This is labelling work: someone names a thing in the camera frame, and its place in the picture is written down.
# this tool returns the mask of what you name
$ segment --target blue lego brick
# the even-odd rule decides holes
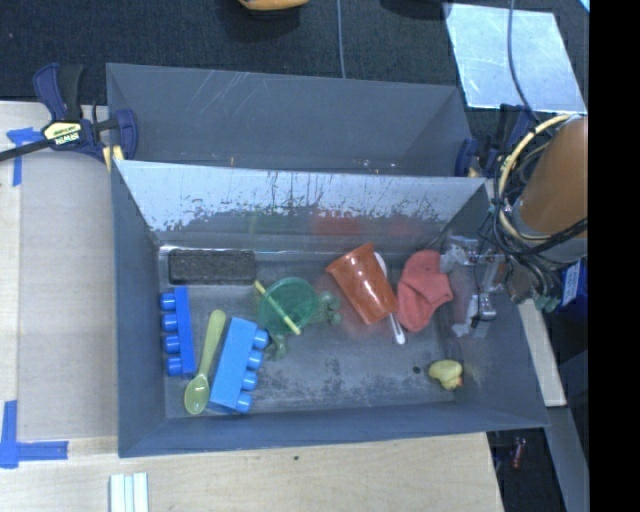
[[[167,375],[191,377],[196,372],[196,358],[191,332],[189,292],[186,286],[176,286],[173,291],[160,294],[164,350],[170,357],[166,360]]]
[[[247,413],[251,408],[251,395],[258,382],[257,370],[262,366],[262,351],[269,342],[267,331],[258,325],[233,317],[220,355],[209,407],[230,412]]]

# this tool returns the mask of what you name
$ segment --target blue block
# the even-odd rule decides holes
[[[257,370],[262,366],[262,351],[269,343],[267,331],[258,325],[233,317],[229,323],[220,362],[209,394],[209,407],[247,413],[251,395],[258,382]]]
[[[196,358],[191,332],[191,311],[186,286],[176,286],[173,291],[160,294],[161,326],[164,350],[171,357],[166,360],[170,377],[191,377],[196,372]]]
[[[583,260],[562,272],[562,302],[556,308],[556,312],[579,324],[586,323],[589,314],[587,279],[587,267]]]

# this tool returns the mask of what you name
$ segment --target red cup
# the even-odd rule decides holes
[[[333,261],[325,269],[336,280],[367,325],[398,310],[398,300],[369,242]]]

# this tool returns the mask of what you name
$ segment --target yellow spoon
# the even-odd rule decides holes
[[[184,390],[184,407],[190,414],[200,414],[204,411],[209,401],[209,393],[211,391],[208,377],[209,368],[211,368],[211,362],[216,353],[226,320],[227,315],[219,309],[216,309],[209,317],[198,375],[189,381],[187,388]]]

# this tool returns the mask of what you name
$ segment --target green bowl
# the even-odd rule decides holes
[[[268,300],[271,297],[294,324],[302,329],[318,310],[320,300],[311,284],[299,277],[286,277],[276,281],[260,300],[258,319],[270,334],[291,334],[293,331]]]

